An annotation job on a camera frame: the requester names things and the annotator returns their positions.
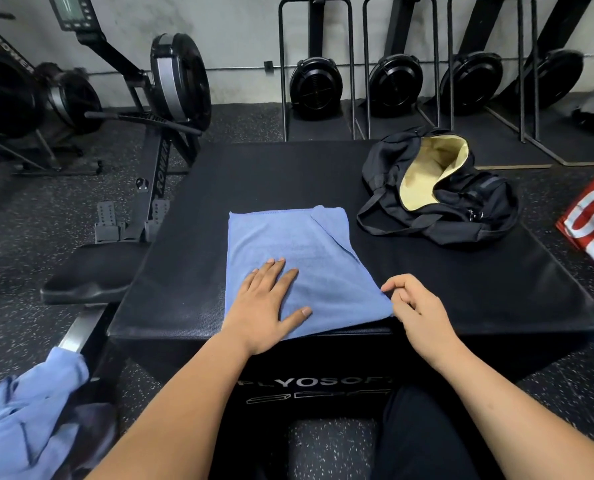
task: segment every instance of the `black duffel bag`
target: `black duffel bag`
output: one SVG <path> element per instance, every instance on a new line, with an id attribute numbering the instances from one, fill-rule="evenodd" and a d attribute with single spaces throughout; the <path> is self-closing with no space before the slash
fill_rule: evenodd
<path id="1" fill-rule="evenodd" d="M 437 244 L 482 242 L 507 234 L 519 218 L 511 183 L 475 169 L 465 138 L 448 130 L 412 128 L 376 143 L 362 169 L 373 192 L 357 222 L 373 235 L 424 235 Z M 364 222 L 377 204 L 404 228 Z"/>

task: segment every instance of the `crumpled blue towel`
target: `crumpled blue towel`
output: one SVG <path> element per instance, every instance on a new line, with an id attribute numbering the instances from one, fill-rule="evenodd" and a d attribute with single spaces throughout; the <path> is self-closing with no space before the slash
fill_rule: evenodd
<path id="1" fill-rule="evenodd" d="M 389 317 L 392 304 L 350 245 L 345 210 L 325 208 L 230 213 L 225 313 L 244 278 L 270 257 L 299 268 L 280 312 L 283 320 L 302 306 L 312 315 L 287 339 Z"/>
<path id="2" fill-rule="evenodd" d="M 110 404 L 67 407 L 70 394 L 87 381 L 83 357 L 55 347 L 44 363 L 0 382 L 0 478 L 50 479 L 77 443 L 87 448 L 87 454 L 79 454 L 79 464 L 86 466 L 100 454 L 90 446 L 91 436 L 111 444 L 115 421 Z M 99 413 L 97 420 L 91 419 L 93 411 Z"/>

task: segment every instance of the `concrete wall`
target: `concrete wall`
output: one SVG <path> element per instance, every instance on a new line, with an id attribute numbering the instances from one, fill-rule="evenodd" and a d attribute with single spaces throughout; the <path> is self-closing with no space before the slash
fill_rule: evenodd
<path id="1" fill-rule="evenodd" d="M 279 72 L 266 75 L 263 62 L 279 65 L 277 8 L 280 0 L 92 0 L 108 40 L 135 64 L 148 68 L 152 39 L 163 32 L 190 34 L 209 69 L 213 102 L 271 102 L 281 100 Z M 439 4 L 439 48 L 447 59 L 446 1 Z M 557 0 L 540 0 L 539 25 L 545 23 Z M 361 5 L 352 0 L 354 57 L 363 63 Z M 455 1 L 455 45 L 459 47 L 475 0 Z M 389 0 L 374 0 L 368 7 L 370 62 L 383 53 Z M 0 0 L 0 9 L 17 20 L 0 20 L 0 32 L 32 63 L 54 61 L 63 68 L 84 67 L 93 74 L 91 82 L 108 106 L 130 105 L 122 78 L 90 49 L 77 43 L 75 35 L 60 31 L 48 0 Z M 530 5 L 524 0 L 525 51 L 530 51 Z M 407 53 L 416 55 L 425 66 L 422 94 L 432 94 L 432 18 L 430 3 L 422 0 L 415 9 Z M 307 56 L 307 7 L 288 4 L 284 13 L 287 64 Z M 345 5 L 330 2 L 325 12 L 324 55 L 341 64 L 345 97 L 349 97 L 347 20 Z M 588 54 L 585 71 L 575 91 L 594 88 L 594 1 L 577 27 L 568 48 Z M 502 57 L 516 56 L 516 8 L 505 4 L 487 46 Z M 446 64 L 441 65 L 441 75 Z M 516 63 L 506 62 L 504 84 L 516 76 Z M 356 67 L 357 97 L 363 96 L 363 67 Z"/>

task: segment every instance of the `display screen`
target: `display screen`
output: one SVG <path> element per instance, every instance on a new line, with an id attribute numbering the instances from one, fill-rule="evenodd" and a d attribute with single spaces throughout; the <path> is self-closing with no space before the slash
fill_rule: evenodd
<path id="1" fill-rule="evenodd" d="M 51 0 L 55 15 L 65 30 L 97 28 L 97 17 L 90 0 Z"/>

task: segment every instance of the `hand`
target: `hand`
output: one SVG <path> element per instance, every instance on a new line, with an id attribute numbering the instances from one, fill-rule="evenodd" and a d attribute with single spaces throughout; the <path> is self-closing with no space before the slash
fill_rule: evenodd
<path id="1" fill-rule="evenodd" d="M 261 269 L 253 269 L 221 326 L 221 333 L 241 340 L 250 355 L 266 352 L 312 313 L 305 306 L 279 321 L 279 308 L 298 273 L 297 269 L 291 269 L 277 281 L 285 264 L 284 258 L 276 262 L 271 258 Z"/>
<path id="2" fill-rule="evenodd" d="M 455 333 L 441 300 L 412 274 L 399 274 L 384 283 L 381 291 L 394 290 L 391 301 L 395 316 L 404 324 L 414 350 L 437 369 L 465 345 Z"/>

